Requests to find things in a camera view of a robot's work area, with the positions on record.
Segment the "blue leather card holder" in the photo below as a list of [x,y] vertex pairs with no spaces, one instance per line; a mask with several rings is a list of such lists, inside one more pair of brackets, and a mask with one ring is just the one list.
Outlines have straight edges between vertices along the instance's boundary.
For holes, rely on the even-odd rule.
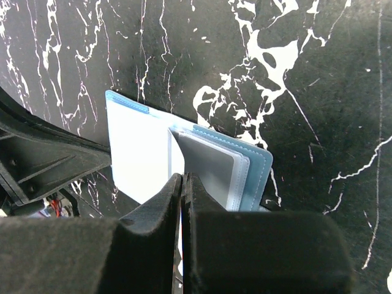
[[140,104],[105,93],[115,186],[145,203],[174,174],[195,173],[229,211],[256,211],[270,173],[269,151]]

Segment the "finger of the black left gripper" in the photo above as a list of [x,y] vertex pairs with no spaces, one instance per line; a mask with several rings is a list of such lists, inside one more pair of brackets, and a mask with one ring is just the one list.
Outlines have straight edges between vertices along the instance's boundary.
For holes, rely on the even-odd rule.
[[1,187],[16,205],[47,197],[110,164],[110,153],[1,129]]
[[27,109],[16,102],[1,88],[1,129],[9,132],[32,135],[43,139],[55,139],[63,143],[81,148],[91,148],[99,152],[109,153],[107,146],[74,135],[57,127],[38,116],[32,115]]

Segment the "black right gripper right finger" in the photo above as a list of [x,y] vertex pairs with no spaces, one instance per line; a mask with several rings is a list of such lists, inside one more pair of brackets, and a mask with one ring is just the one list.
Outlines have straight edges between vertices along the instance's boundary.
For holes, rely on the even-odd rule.
[[336,223],[309,212],[227,211],[188,173],[182,190],[184,293],[351,293]]

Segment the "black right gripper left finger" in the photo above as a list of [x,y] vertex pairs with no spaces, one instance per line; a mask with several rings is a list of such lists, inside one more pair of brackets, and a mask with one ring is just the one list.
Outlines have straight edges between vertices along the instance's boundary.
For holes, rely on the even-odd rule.
[[171,293],[182,177],[123,219],[1,219],[2,293]]

